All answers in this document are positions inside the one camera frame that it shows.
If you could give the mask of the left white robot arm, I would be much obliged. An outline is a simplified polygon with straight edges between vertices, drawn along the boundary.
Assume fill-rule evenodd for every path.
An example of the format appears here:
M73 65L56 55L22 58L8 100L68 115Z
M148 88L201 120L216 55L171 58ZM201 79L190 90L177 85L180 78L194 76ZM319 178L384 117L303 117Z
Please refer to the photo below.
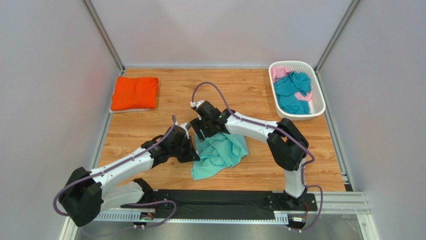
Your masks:
M77 227L93 221L101 212L124 205L145 204L150 201L152 188L141 178L121 186L120 183L140 172L148 171L169 158L180 163L199 161L189 135L190 124L175 124L165 135L145 142L129 155L106 166L74 170L65 187L55 197L63 214Z

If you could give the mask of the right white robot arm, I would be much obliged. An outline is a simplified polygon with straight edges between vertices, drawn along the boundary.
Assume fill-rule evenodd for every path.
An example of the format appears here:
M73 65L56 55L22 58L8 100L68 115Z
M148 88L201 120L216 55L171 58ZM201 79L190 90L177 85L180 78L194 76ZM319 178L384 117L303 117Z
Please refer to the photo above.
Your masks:
M283 169L284 193L294 199L301 199L306 194L302 169L309 143L291 120L283 118L281 121L264 121L234 110L220 111L205 100L192 101L190 107L197 113L190 125L201 142L219 134L227 134L265 143L275 163Z

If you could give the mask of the mint green t-shirt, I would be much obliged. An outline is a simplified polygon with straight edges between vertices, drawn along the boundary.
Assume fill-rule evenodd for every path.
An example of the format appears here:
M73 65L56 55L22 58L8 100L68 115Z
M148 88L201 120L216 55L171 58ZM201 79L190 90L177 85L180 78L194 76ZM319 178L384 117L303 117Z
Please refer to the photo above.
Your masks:
M226 168L238 165L249 154L245 137L239 134L219 133L201 141L194 136L195 148L200 157L190 171L194 181L215 176Z

